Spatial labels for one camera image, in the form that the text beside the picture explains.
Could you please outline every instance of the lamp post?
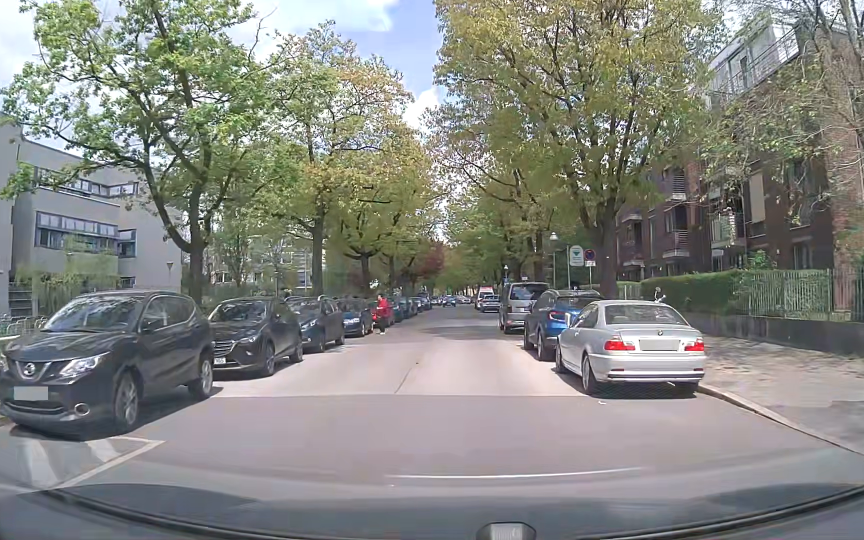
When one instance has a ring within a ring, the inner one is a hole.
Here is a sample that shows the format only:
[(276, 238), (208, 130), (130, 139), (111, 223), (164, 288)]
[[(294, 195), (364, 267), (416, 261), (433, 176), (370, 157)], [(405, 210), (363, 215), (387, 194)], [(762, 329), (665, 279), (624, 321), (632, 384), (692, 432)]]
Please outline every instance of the lamp post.
[(558, 289), (558, 285), (556, 283), (556, 266), (555, 266), (555, 252), (556, 252), (556, 242), (559, 241), (559, 236), (555, 232), (549, 234), (549, 242), (552, 242), (552, 289)]

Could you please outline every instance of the person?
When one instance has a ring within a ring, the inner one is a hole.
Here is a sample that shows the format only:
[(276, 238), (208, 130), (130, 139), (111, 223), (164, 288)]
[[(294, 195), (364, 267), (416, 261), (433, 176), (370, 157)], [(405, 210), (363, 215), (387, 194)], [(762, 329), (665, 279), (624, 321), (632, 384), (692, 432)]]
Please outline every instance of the person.
[(378, 295), (376, 311), (378, 312), (378, 335), (384, 336), (385, 329), (389, 326), (389, 319), (392, 318), (392, 305), (389, 300), (386, 300), (384, 294), (379, 293)]

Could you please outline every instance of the gray building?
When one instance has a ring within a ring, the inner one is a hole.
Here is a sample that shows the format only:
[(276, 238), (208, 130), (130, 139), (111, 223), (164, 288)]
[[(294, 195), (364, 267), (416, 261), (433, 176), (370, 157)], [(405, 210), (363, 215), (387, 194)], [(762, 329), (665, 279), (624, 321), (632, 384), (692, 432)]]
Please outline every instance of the gray building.
[[(78, 159), (26, 139), (18, 128), (2, 128), (0, 190), (20, 163), (42, 175)], [(178, 290), (182, 253), (163, 239), (161, 218), (142, 201), (136, 176), (112, 168), (0, 200), (0, 313), (9, 302), (6, 282), (26, 272), (91, 268), (115, 275), (121, 288)]]

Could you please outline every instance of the asphalt road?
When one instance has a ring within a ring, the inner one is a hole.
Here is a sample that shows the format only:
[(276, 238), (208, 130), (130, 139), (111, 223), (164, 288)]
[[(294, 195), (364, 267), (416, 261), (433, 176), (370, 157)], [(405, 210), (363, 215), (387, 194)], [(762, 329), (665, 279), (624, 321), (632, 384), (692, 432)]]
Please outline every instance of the asphalt road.
[(156, 398), (126, 436), (70, 441), (0, 427), (0, 503), (76, 487), (201, 518), (193, 497), (161, 491), (171, 486), (235, 501), (202, 503), (213, 509), (594, 498), (648, 500), (636, 510), (645, 519), (668, 502), (737, 513), (864, 485), (857, 454), (704, 395), (636, 386), (589, 397), (521, 342), (495, 314), (436, 307), (270, 377), (217, 380), (202, 402), (185, 389)]

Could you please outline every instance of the blue suv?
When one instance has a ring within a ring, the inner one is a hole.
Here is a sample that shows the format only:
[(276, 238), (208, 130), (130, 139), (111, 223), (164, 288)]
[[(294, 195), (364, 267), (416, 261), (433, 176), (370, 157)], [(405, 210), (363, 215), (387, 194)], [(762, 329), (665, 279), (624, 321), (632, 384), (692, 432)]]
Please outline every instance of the blue suv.
[(594, 290), (547, 290), (532, 305), (525, 316), (522, 349), (538, 349), (540, 361), (551, 361), (555, 355), (556, 338), (569, 323), (566, 314), (576, 316), (585, 306), (603, 300)]

